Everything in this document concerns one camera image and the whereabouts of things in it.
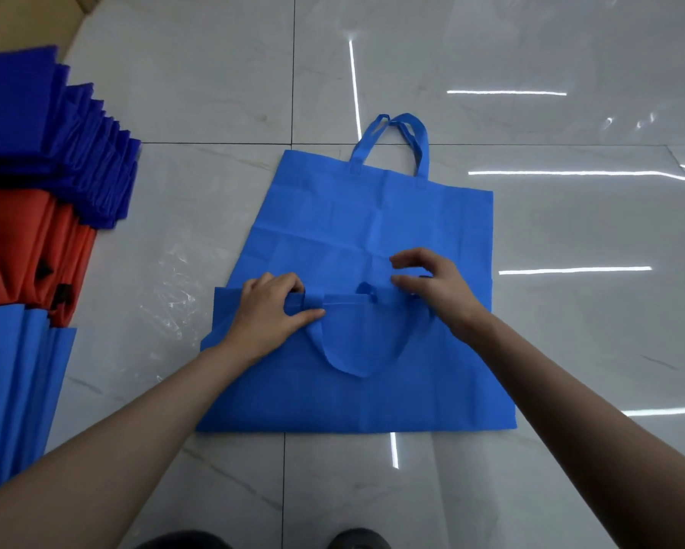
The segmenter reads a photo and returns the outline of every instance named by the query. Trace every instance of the bag handle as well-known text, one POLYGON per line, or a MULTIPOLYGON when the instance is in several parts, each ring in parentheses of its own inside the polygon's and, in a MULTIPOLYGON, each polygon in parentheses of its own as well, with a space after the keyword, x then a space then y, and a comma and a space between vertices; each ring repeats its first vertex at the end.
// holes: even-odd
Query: bag handle
POLYGON ((360 168, 365 162, 370 151, 378 142, 378 139, 383 135, 387 127, 395 126, 398 128, 401 136, 413 150, 413 156, 416 159, 416 174, 414 176, 428 181, 429 179, 429 135, 427 128, 411 113, 402 113, 391 119, 387 114, 382 113, 365 129, 365 133, 353 148, 353 154, 350 156, 350 163, 352 169, 356 173, 360 173, 360 168))
POLYGON ((307 336, 333 368, 359 378, 395 361, 423 330, 421 322, 433 318, 417 297, 394 289, 379 291, 367 283, 358 287, 356 295, 325 295, 308 286, 301 306, 302 310, 327 310, 323 318, 307 326, 307 336), (371 321, 375 330, 366 329, 371 321), (353 334, 358 335, 358 342, 351 342, 353 334))

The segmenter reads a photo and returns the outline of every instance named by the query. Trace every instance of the person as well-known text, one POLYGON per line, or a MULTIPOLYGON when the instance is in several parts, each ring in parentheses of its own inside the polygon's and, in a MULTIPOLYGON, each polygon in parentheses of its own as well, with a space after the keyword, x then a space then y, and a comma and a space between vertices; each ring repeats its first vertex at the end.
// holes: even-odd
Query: person
MULTIPOLYGON (((685 547, 682 454, 489 313, 450 260, 416 248, 391 263, 429 270, 427 277, 393 275, 392 282, 422 297, 482 357, 616 544, 685 547)), ((0 547, 115 547, 218 395, 324 315, 285 314, 286 295, 303 289, 292 273, 247 281, 219 345, 1 486, 0 547)), ((170 535, 147 546, 227 547, 217 538, 219 544, 203 544, 210 538, 170 535)))

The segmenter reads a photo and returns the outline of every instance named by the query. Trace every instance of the marble floor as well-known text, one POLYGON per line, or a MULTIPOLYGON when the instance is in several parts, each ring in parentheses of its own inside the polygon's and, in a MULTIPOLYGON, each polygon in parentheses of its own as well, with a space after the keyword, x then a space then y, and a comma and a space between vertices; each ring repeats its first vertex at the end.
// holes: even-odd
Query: marble floor
MULTIPOLYGON (((145 145, 49 448, 197 354, 283 151, 346 159, 382 112, 424 121, 432 181, 494 191, 498 316, 623 411, 685 408, 685 0, 103 0, 67 63, 145 145)), ((685 414, 643 414, 685 453, 685 414)), ((613 547, 520 415, 395 439, 397 467, 390 435, 193 435, 122 547, 613 547)))

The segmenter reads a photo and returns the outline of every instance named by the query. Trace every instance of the blue tote bag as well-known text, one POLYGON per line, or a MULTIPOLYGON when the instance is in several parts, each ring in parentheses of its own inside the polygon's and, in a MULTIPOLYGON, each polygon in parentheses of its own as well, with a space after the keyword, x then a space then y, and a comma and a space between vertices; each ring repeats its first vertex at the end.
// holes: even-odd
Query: blue tote bag
POLYGON ((198 430, 515 427, 512 400, 475 352, 438 318, 425 319, 421 301, 391 292, 389 257, 426 246, 452 259, 490 308, 493 193, 431 183, 428 171, 426 128, 411 114, 379 116, 349 162, 284 153, 228 289, 216 291, 213 332, 201 348, 222 339, 238 304, 237 289, 265 271, 294 271, 307 286, 302 301, 290 295, 288 313, 323 307, 327 315, 249 369, 198 430), (364 163, 389 125, 413 149, 414 176, 364 163))

